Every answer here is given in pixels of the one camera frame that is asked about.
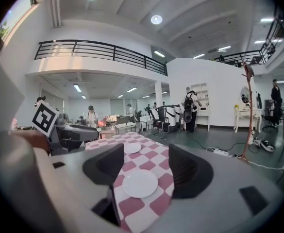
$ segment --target person in black clothing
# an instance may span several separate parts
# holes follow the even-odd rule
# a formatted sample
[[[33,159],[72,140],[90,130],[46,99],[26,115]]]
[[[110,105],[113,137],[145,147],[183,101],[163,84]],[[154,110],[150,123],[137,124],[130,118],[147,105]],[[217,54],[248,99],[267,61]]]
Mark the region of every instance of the person in black clothing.
[[[271,98],[274,103],[274,110],[273,110],[273,116],[275,118],[276,124],[279,125],[279,119],[281,116],[281,93],[280,93],[280,88],[278,87],[277,80],[273,80],[273,89],[271,91]]]

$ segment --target white plate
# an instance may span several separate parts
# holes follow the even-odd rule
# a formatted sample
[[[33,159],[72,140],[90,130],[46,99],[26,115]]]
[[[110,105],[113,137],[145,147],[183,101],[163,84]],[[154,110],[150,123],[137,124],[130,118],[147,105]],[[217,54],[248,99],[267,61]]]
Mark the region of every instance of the white plate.
[[[134,143],[125,143],[124,145],[124,152],[127,154],[131,153],[137,153],[141,150],[142,146],[141,144],[138,144],[136,142]]]
[[[157,177],[148,170],[134,170],[122,182],[123,190],[133,198],[144,198],[154,193],[158,186]]]

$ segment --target red and white tablecloth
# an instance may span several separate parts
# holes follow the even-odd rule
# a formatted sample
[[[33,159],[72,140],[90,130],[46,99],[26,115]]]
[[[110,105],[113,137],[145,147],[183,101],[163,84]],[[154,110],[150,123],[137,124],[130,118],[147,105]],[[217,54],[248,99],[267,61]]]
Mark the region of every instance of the red and white tablecloth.
[[[138,153],[125,153],[124,165],[114,183],[114,193],[121,227],[124,230],[139,233],[147,229],[168,208],[174,190],[172,171],[168,164],[168,147],[154,142],[135,132],[115,135],[110,139],[101,139],[86,144],[86,150],[108,144],[140,142],[142,149]],[[158,178],[157,190],[148,197],[136,199],[127,195],[122,188],[126,175],[135,169],[146,169]]]

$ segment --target green floor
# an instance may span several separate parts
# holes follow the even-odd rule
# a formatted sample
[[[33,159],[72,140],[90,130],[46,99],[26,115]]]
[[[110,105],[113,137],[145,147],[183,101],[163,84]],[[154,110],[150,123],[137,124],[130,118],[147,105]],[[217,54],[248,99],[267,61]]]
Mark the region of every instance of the green floor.
[[[271,153],[265,151],[263,148],[260,148],[257,153],[253,153],[248,150],[246,154],[247,160],[267,167],[283,167],[284,154],[278,162],[284,143],[282,139],[282,131],[283,128],[280,125],[277,133],[275,130],[270,133],[269,129],[266,129],[264,132],[262,131],[260,134],[258,134],[257,132],[255,134],[255,137],[258,136],[266,138],[271,144],[275,146],[275,151]],[[183,131],[177,131],[166,134],[165,138],[163,139],[153,137],[150,134],[148,134],[147,137],[154,141],[160,142],[166,146],[168,146],[170,143],[174,143],[192,147],[196,150],[201,149],[201,147],[195,141],[192,140],[195,139],[203,147],[219,147],[220,149],[227,150],[230,149],[235,143],[245,143],[247,135],[248,131],[243,129],[239,129],[238,132],[235,133],[233,129],[211,127],[210,131],[208,132],[207,128],[198,126],[193,134],[185,133]],[[238,144],[235,145],[233,149],[229,150],[228,152],[229,154],[240,155],[243,152],[243,149],[244,144]],[[251,150],[257,151],[257,148],[251,147]],[[266,169],[264,167],[259,167],[251,163],[250,165],[258,172],[265,175],[274,182],[276,182],[282,174],[282,170]],[[279,182],[279,187],[284,190],[284,177]]]

